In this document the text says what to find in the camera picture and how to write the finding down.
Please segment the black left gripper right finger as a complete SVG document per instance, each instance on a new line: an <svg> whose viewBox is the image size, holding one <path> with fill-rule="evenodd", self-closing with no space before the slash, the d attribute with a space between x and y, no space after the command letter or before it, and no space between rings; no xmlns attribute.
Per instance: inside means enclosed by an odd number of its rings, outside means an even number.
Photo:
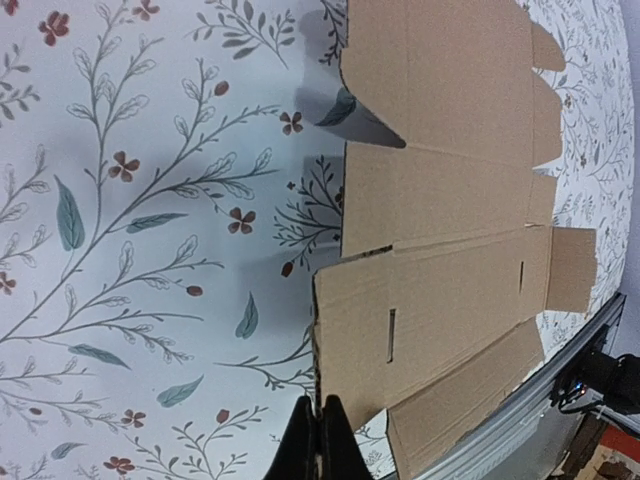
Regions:
<svg viewBox="0 0 640 480"><path fill-rule="evenodd" d="M337 395L326 398L322 408L319 439L322 479L373 480Z"/></svg>

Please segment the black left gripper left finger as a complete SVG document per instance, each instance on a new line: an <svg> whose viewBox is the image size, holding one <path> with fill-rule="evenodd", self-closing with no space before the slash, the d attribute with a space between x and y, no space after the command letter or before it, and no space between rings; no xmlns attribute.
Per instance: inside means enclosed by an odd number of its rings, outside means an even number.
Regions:
<svg viewBox="0 0 640 480"><path fill-rule="evenodd" d="M317 419L311 399L299 397L264 480L312 480L316 472Z"/></svg>

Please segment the brown cardboard box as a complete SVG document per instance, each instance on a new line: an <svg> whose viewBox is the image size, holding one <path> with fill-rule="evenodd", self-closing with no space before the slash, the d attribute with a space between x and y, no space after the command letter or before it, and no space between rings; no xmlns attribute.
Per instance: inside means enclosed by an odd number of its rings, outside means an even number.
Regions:
<svg viewBox="0 0 640 480"><path fill-rule="evenodd" d="M314 277L316 383L387 417L420 475L543 358L536 316L585 313L596 233L552 223L555 38L513 1L352 1L342 78L401 146L346 146L341 259Z"/></svg>

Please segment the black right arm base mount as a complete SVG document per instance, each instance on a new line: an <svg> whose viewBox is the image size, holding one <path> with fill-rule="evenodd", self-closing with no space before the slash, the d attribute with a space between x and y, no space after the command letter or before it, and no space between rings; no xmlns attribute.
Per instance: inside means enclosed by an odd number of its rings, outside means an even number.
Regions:
<svg viewBox="0 0 640 480"><path fill-rule="evenodd" d="M554 378L550 405L564 415L594 415L633 438L639 437L639 357L606 351L608 330L600 329L567 355Z"/></svg>

